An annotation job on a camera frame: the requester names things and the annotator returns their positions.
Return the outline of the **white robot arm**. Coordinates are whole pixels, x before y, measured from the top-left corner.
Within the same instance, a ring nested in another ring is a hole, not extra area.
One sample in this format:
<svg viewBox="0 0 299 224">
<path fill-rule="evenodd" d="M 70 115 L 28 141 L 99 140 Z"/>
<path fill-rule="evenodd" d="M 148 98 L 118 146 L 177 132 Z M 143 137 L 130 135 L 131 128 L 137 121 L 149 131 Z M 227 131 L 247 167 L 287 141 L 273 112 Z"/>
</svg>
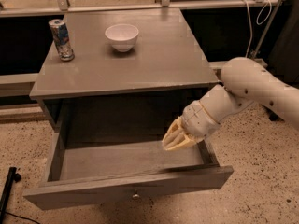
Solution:
<svg viewBox="0 0 299 224">
<path fill-rule="evenodd" d="M 249 58 L 222 67 L 221 82 L 187 105 L 164 135 L 163 149 L 191 147 L 212 135 L 221 123 L 256 102 L 299 129 L 299 90 L 280 81 Z"/>
</svg>

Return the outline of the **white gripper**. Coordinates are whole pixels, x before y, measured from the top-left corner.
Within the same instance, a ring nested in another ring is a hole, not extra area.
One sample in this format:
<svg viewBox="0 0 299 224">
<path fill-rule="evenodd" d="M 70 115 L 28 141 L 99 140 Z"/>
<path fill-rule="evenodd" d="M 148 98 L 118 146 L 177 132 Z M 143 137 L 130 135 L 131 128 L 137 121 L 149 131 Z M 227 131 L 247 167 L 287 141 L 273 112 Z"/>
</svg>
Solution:
<svg viewBox="0 0 299 224">
<path fill-rule="evenodd" d="M 171 123 L 162 145 L 166 151 L 192 147 L 219 128 L 220 122 L 215 104 L 206 99 L 193 101 L 184 108 L 181 117 Z"/>
</svg>

